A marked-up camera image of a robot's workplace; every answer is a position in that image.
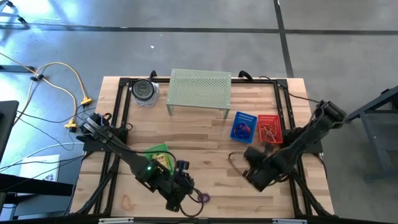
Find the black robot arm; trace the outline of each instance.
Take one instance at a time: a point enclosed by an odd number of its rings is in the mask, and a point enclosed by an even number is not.
[[[128,148],[118,136],[118,129],[109,125],[108,120],[100,114],[93,113],[80,126],[85,138],[102,142],[105,147],[113,151],[129,164],[136,179],[151,192],[158,190],[167,203],[166,209],[174,212],[180,210],[181,201],[187,194],[192,194],[194,181],[184,170],[189,162],[177,161],[174,174],[155,159],[139,156],[137,152]]]
[[[292,173],[307,146],[321,140],[330,129],[340,128],[345,116],[346,113],[332,102],[321,101],[306,126],[294,128],[284,136],[279,152],[260,152],[249,147],[244,157],[250,169],[245,170],[243,176],[259,191],[264,190],[273,180],[278,181]]]

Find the gray floor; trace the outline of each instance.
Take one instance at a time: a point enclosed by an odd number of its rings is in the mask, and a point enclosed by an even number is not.
[[[46,24],[277,28],[272,0],[13,2],[28,22]],[[285,26],[290,29],[397,28],[398,4],[394,0],[280,0],[280,5]],[[69,63],[79,71],[94,99],[106,75],[149,75],[151,70],[169,75],[171,68],[187,68],[286,77],[278,34],[0,30],[0,37],[1,52],[24,64]],[[288,35],[287,43],[294,76],[305,79],[309,97],[331,100],[347,112],[398,84],[398,36]],[[1,57],[0,63],[11,64]],[[67,69],[53,67],[44,74],[81,100],[78,82]],[[28,86],[27,75],[1,73],[0,100],[23,104]],[[26,113],[60,120],[73,113],[72,106],[68,95],[41,83]],[[24,120],[61,142],[71,141],[63,124]],[[56,142],[20,122],[12,131],[1,167],[51,144]],[[363,175],[377,172],[378,166],[362,124],[354,121],[332,131],[323,140],[323,147],[336,214],[397,222],[398,180],[363,182]],[[67,159],[80,153],[81,146],[76,146],[72,152],[55,147],[42,154],[61,154]],[[69,183],[74,182],[79,163],[71,165],[61,175]],[[18,168],[10,173],[17,174]],[[60,198],[58,205],[52,210],[64,209],[67,198]]]

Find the wooden tabletop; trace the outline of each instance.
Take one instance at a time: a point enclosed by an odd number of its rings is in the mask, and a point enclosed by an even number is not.
[[[104,77],[98,97],[97,113],[105,114],[113,111],[119,78]],[[287,81],[292,94],[307,97],[302,78],[288,78]],[[188,173],[194,178],[195,187],[211,197],[199,217],[288,218],[294,216],[289,182],[275,184],[265,188],[263,192],[258,192],[232,169],[227,160],[230,152],[243,152],[248,146],[229,138],[237,111],[256,116],[277,114],[272,85],[232,84],[231,111],[228,119],[223,119],[223,112],[219,110],[187,107],[175,107],[174,115],[169,116],[165,104],[169,84],[160,83],[159,85],[160,96],[153,107],[140,107],[134,102],[130,103],[127,122],[134,128],[128,134],[127,145],[131,149],[145,150],[166,143],[177,159],[189,161]],[[311,113],[308,102],[292,97],[290,100],[296,125],[306,125]],[[117,124],[121,122],[124,98],[121,102]],[[282,104],[284,114],[287,114],[284,100]],[[252,145],[259,146],[257,133]],[[95,152],[83,161],[73,198],[72,212],[83,206],[98,185],[103,157],[103,152]],[[240,155],[235,155],[233,159],[239,168],[244,169],[248,166]],[[314,155],[308,154],[303,156],[303,164],[308,187],[325,209],[333,213],[321,162]],[[298,196],[300,208],[304,212],[301,191],[298,191]],[[102,209],[107,198],[108,187],[104,191]],[[182,207],[187,213],[194,214],[199,210],[200,205],[187,197],[182,202]],[[165,199],[159,193],[151,193],[139,184],[124,161],[121,161],[119,167],[112,216],[183,217],[181,212],[166,210]]]

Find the purple object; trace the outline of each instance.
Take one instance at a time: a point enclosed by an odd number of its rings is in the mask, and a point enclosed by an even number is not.
[[[208,193],[204,193],[201,195],[198,195],[198,201],[203,203],[208,203],[210,201],[210,195]]]

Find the wire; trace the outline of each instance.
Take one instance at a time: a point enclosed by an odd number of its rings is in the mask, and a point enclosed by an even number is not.
[[[18,161],[13,162],[11,165],[17,164],[18,162],[22,161],[23,159],[28,158],[28,157],[30,157],[30,156],[33,156],[34,154],[37,154],[37,153],[39,153],[39,152],[41,152],[41,151],[44,151],[44,150],[46,150],[46,149],[50,149],[50,148],[52,148],[52,147],[57,147],[57,146],[69,145],[69,144],[84,144],[84,143],[83,143],[83,142],[66,142],[66,143],[62,143],[62,144],[54,144],[54,145],[51,145],[51,146],[47,146],[47,147],[44,147],[44,148],[42,148],[42,149],[39,149],[39,150],[37,150],[37,151],[35,151],[35,152],[33,152],[33,153],[31,153],[31,154],[29,154],[29,155],[23,157],[22,159],[19,159]],[[8,169],[8,168],[1,169],[1,170],[0,170],[0,173],[3,172],[3,171],[6,170],[6,169]]]
[[[64,89],[64,88],[62,88],[62,87],[60,87],[60,86],[57,86],[57,85],[54,85],[53,83],[51,83],[50,81],[48,81],[47,79],[45,79],[45,78],[42,78],[45,82],[47,82],[48,84],[50,84],[51,86],[53,86],[53,87],[55,87],[55,88],[58,88],[58,89],[60,89],[60,90],[63,90],[63,91],[65,91],[66,93],[68,93],[71,97],[72,97],[72,99],[73,99],[73,112],[75,112],[76,111],[76,98],[75,98],[75,96],[73,96],[68,90],[66,90],[66,89]],[[71,121],[75,121],[75,117],[74,116],[72,116],[72,119],[71,119]]]
[[[33,86],[33,82],[34,82],[34,81],[31,81],[31,82],[30,82],[29,91],[28,91],[28,94],[27,94],[27,99],[26,99],[25,105],[24,105],[24,107],[23,107],[23,109],[22,109],[22,113],[15,119],[14,125],[18,122],[19,118],[21,118],[23,112],[25,112],[25,110],[26,110],[26,108],[27,108],[27,105],[28,105],[29,102],[30,102],[30,99],[32,98],[32,86]]]
[[[71,140],[71,142],[73,143],[72,144],[72,148],[70,149],[71,151],[75,148],[75,142],[73,141],[73,138],[72,138],[72,136],[70,135],[70,131],[68,131],[68,134],[69,134],[69,138],[70,138],[70,140]]]
[[[29,114],[25,114],[25,113],[23,113],[23,112],[21,112],[21,111],[17,111],[17,112],[18,112],[18,113],[22,113],[23,115],[28,116],[28,117],[30,117],[30,118],[40,119],[40,120],[42,120],[42,121],[46,121],[46,122],[49,122],[49,123],[62,123],[62,122],[65,122],[65,121],[69,120],[70,118],[74,117],[75,115],[84,113],[84,112],[75,113],[73,116],[70,116],[69,118],[64,119],[64,120],[62,120],[62,121],[50,121],[50,120],[47,120],[47,119],[44,119],[44,118],[40,118],[40,117],[32,116],[32,115],[29,115]]]
[[[53,170],[58,169],[58,168],[60,168],[60,167],[63,167],[63,166],[65,166],[65,165],[67,165],[67,164],[69,164],[69,163],[71,163],[71,162],[73,162],[73,161],[75,161],[75,160],[77,160],[77,159],[83,157],[83,156],[84,156],[84,155],[75,157],[75,158],[73,158],[73,159],[68,159],[69,162],[66,162],[66,163],[64,163],[64,164],[62,164],[62,165],[57,166],[56,168],[50,169],[50,170],[48,170],[48,171],[45,171],[45,172],[43,172],[43,173],[41,173],[41,174],[39,174],[39,175],[36,175],[36,176],[34,176],[34,177],[31,177],[31,178],[27,179],[27,180],[24,180],[24,181],[21,181],[21,182],[19,182],[19,183],[16,183],[16,184],[14,184],[14,185],[12,185],[12,186],[10,186],[10,187],[6,187],[5,189],[1,189],[0,192],[5,192],[5,191],[8,190],[8,189],[11,189],[11,188],[13,188],[13,187],[15,187],[15,186],[18,186],[18,185],[21,185],[21,184],[23,184],[23,183],[26,183],[27,181],[30,181],[30,180],[32,180],[32,179],[34,179],[34,178],[36,178],[36,177],[38,177],[38,176],[40,176],[40,175],[43,175],[43,174],[45,174],[45,173],[47,173],[47,172],[50,172],[50,171],[53,171]]]
[[[90,115],[90,114],[88,114],[88,113],[86,112],[86,105],[83,105],[83,111],[85,112],[85,114],[86,114],[87,116]]]
[[[234,155],[234,154],[243,154],[243,152],[231,152],[231,153],[228,155],[228,162],[229,162],[229,164],[231,164],[232,168],[233,168],[239,175],[243,175],[243,173],[235,166],[235,164],[234,164],[234,163],[232,162],[232,160],[231,160],[231,156]]]
[[[13,164],[13,165],[9,165],[9,166],[2,167],[2,168],[0,168],[0,169],[8,169],[8,168],[13,167],[13,166],[24,165],[24,164],[31,164],[31,163],[54,164],[54,163],[58,163],[58,162],[69,161],[69,160],[72,160],[72,159],[64,159],[64,160],[55,161],[55,162],[43,162],[43,161],[21,162],[21,163],[17,163],[17,164]]]
[[[79,176],[77,176],[75,183],[73,184],[73,188],[72,188],[72,195],[70,196],[69,202],[68,202],[68,206],[67,209],[65,209],[65,211],[63,212],[62,216],[65,216],[68,212],[69,206],[72,203],[72,199],[75,196],[75,190],[76,190],[76,186],[77,186],[77,180],[79,179]]]
[[[129,128],[129,129],[127,129],[127,131],[131,131],[131,130],[132,130],[132,124],[130,124],[130,123],[127,123],[127,124],[129,124],[130,127],[131,127],[131,128]]]
[[[325,162],[324,162],[323,159],[319,156],[319,154],[313,153],[313,155],[316,156],[316,157],[319,159],[319,161],[322,163],[323,169],[325,170],[326,180],[327,180],[327,179],[328,179],[328,171],[326,170]]]
[[[84,119],[84,118],[81,118],[81,117],[79,117],[79,116],[78,116],[78,114],[79,114],[79,113],[77,113],[77,111],[78,111],[78,110],[79,110],[79,108],[81,108],[81,107],[83,107],[83,108],[84,108],[84,105],[80,105],[80,106],[78,106],[78,107],[77,107],[77,109],[76,109],[76,111],[75,111],[75,114],[76,114],[76,117],[77,117],[77,118],[79,118],[80,120],[84,121],[85,119]]]
[[[266,78],[266,79],[268,79],[268,80],[271,80],[269,77],[264,76],[264,75],[260,76],[259,78]],[[279,86],[283,86],[280,82],[278,82],[278,80],[276,80],[276,82],[279,84]],[[298,98],[298,99],[302,99],[302,100],[307,100],[307,101],[311,101],[311,102],[314,102],[314,103],[319,103],[319,101],[317,101],[317,100],[305,98],[305,97],[302,97],[302,96],[296,96],[296,95],[293,95],[293,94],[291,94],[291,93],[289,93],[289,95],[290,95],[290,96],[293,96],[294,98]]]
[[[29,126],[31,126],[31,127],[33,127],[33,128],[35,128],[36,130],[39,130],[41,133],[43,133],[43,134],[45,134],[45,135],[47,135],[48,137],[50,137],[50,138],[52,138],[52,139],[54,139],[54,140],[56,140],[58,143],[59,143],[59,145],[61,145],[61,147],[63,147],[66,151],[71,151],[71,149],[67,149],[67,148],[65,148],[63,145],[62,145],[62,143],[60,142],[60,141],[58,141],[56,138],[54,138],[53,136],[51,136],[51,135],[49,135],[49,134],[47,134],[46,132],[44,132],[43,130],[41,130],[40,128],[38,128],[38,127],[36,127],[36,126],[34,126],[33,124],[29,124],[28,122],[26,122],[26,121],[24,121],[24,120],[22,120],[22,119],[20,119],[20,121],[22,121],[23,123],[25,123],[25,124],[28,124]]]
[[[203,194],[200,192],[200,190],[194,188],[194,186],[192,186],[192,184],[191,184],[187,179],[185,179],[185,180],[187,181],[188,185],[193,189],[193,191],[195,191],[195,192],[198,194],[199,198],[202,198],[202,200],[199,202],[199,201],[195,200],[194,198],[192,198],[191,195],[188,195],[188,196],[189,196],[194,202],[196,202],[196,203],[201,203],[201,206],[200,206],[199,212],[197,212],[197,213],[194,214],[194,215],[189,215],[189,214],[187,214],[187,213],[184,211],[184,209],[182,208],[181,204],[179,205],[179,207],[180,207],[181,212],[182,212],[186,217],[188,217],[188,218],[195,218],[195,217],[197,217],[199,214],[201,214],[201,212],[203,211],[203,208],[205,207],[205,202],[204,202],[203,196],[202,196]]]
[[[39,72],[41,69],[45,69],[45,68],[47,68],[47,67],[50,66],[50,65],[58,64],[58,65],[64,65],[64,66],[68,67],[68,68],[69,68],[70,70],[72,70],[72,72],[76,75],[76,77],[77,77],[77,79],[78,79],[78,81],[79,81],[79,83],[80,83],[81,92],[83,93],[83,101],[88,99],[87,96],[86,96],[86,93],[85,93],[85,89],[84,89],[84,86],[83,86],[83,82],[81,81],[81,78],[80,78],[79,74],[78,74],[77,71],[76,71],[74,68],[72,68],[70,65],[68,65],[68,64],[66,64],[66,63],[63,63],[63,62],[52,62],[52,63],[48,63],[48,64],[45,64],[45,65],[41,66],[41,67],[38,68],[36,71],[33,71],[33,70],[30,69],[29,67],[27,67],[27,66],[23,65],[22,63],[20,63],[20,62],[14,60],[14,59],[8,57],[7,55],[5,55],[5,54],[3,54],[3,53],[0,53],[0,54],[1,54],[2,56],[4,56],[4,57],[8,58],[9,60],[11,60],[11,61],[13,61],[13,62],[19,64],[20,66],[24,67],[26,70],[32,72],[32,73],[34,74],[34,77],[36,77],[36,78],[39,76],[38,72]],[[63,91],[65,91],[66,93],[68,93],[68,94],[72,97],[72,99],[73,99],[73,105],[74,105],[74,110],[73,110],[73,111],[76,111],[76,98],[75,98],[75,96],[73,96],[68,90],[66,90],[66,89],[64,89],[64,88],[62,88],[62,87],[60,87],[60,86],[57,86],[57,85],[51,83],[51,82],[48,81],[46,78],[42,78],[42,79],[43,79],[45,82],[47,82],[49,85],[51,85],[51,86],[53,86],[53,87],[55,87],[55,88],[58,88],[58,89],[60,89],[60,90],[63,90]],[[16,120],[14,121],[14,125],[20,120],[20,118],[21,118],[23,112],[25,112],[25,110],[26,110],[26,108],[27,108],[27,106],[28,106],[28,104],[29,104],[29,102],[30,102],[30,99],[32,98],[32,85],[33,85],[33,82],[34,82],[34,81],[31,81],[31,83],[30,83],[28,96],[27,96],[27,99],[26,99],[24,108],[22,109],[22,113],[16,118]],[[74,121],[75,121],[75,117],[72,116],[72,118],[71,118],[71,120],[70,120],[70,123],[74,123]]]
[[[50,66],[50,65],[64,65],[64,66],[68,67],[71,71],[73,71],[74,74],[76,75],[77,79],[79,80],[81,92],[83,93],[83,97],[85,97],[85,98],[87,97],[87,96],[86,96],[86,91],[85,91],[85,88],[84,88],[84,86],[83,86],[83,82],[81,81],[81,78],[80,78],[79,73],[77,73],[77,71],[76,71],[74,68],[72,68],[70,65],[68,65],[67,63],[63,63],[63,62],[51,62],[51,63],[45,64],[45,65],[41,66],[40,68],[38,68],[38,69],[36,70],[36,73],[38,73],[41,69],[47,68],[47,67]]]

